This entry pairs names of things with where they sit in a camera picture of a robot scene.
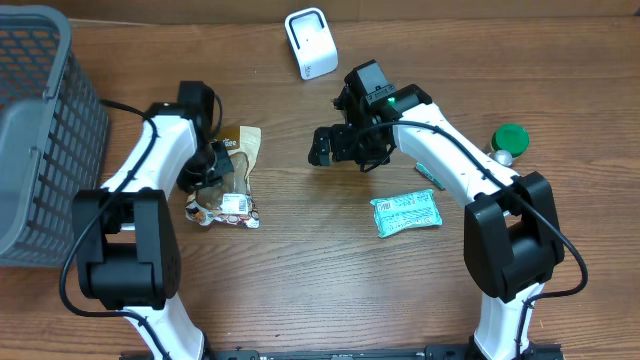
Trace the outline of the brown snack pouch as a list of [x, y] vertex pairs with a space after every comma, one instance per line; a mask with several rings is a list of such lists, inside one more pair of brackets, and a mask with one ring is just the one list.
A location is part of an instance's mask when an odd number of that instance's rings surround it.
[[223, 128], [211, 142], [216, 162], [208, 179], [187, 198], [185, 216], [201, 226], [215, 222], [257, 229], [259, 213], [250, 174], [262, 143], [262, 130], [251, 126]]

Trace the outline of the green tissue pack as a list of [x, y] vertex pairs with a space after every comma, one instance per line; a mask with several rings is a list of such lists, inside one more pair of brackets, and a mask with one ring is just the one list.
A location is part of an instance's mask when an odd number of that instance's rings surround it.
[[417, 162], [415, 169], [422, 174], [425, 178], [431, 181], [439, 190], [444, 190], [445, 187], [433, 176], [433, 174], [420, 162]]

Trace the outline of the teal snack wrapper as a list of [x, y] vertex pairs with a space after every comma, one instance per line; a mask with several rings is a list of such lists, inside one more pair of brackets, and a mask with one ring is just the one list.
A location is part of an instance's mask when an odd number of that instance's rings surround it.
[[441, 226], [434, 191], [426, 189], [370, 201], [374, 222], [380, 238], [387, 238], [404, 230]]

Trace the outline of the yellow dish soap bottle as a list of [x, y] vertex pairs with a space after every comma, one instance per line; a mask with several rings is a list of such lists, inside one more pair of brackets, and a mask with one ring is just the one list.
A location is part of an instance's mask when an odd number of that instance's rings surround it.
[[514, 162], [514, 158], [511, 153], [504, 149], [496, 150], [495, 152], [493, 152], [492, 158], [497, 163], [505, 167], [511, 167]]

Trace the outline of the green lid jar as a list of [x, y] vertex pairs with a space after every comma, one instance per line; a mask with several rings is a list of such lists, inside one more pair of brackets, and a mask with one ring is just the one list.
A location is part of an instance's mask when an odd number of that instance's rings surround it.
[[527, 130], [521, 125], [508, 123], [500, 126], [492, 135], [490, 148], [492, 151], [505, 150], [513, 158], [526, 152], [530, 145]]

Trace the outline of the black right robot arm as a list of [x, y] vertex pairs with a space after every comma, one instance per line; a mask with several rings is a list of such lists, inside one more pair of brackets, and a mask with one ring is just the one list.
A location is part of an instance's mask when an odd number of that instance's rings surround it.
[[398, 89], [370, 60], [344, 78], [334, 107], [345, 121], [314, 133], [314, 166], [353, 161], [366, 172], [393, 150], [422, 163], [464, 210], [464, 262], [482, 292], [480, 322], [464, 344], [429, 345], [427, 359], [560, 359], [531, 342], [535, 296], [564, 259], [551, 186], [521, 176], [458, 132], [415, 84]]

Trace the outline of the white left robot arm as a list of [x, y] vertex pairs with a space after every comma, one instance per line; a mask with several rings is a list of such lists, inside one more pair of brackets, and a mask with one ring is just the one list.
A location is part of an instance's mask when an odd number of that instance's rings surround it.
[[143, 131], [125, 163], [72, 201], [75, 243], [59, 296], [78, 316], [127, 319], [149, 348], [146, 359], [209, 359], [208, 339], [178, 295], [168, 198], [173, 188], [194, 192], [232, 172], [227, 150], [213, 142], [221, 100], [204, 82], [183, 81], [175, 102], [153, 103], [140, 116]]

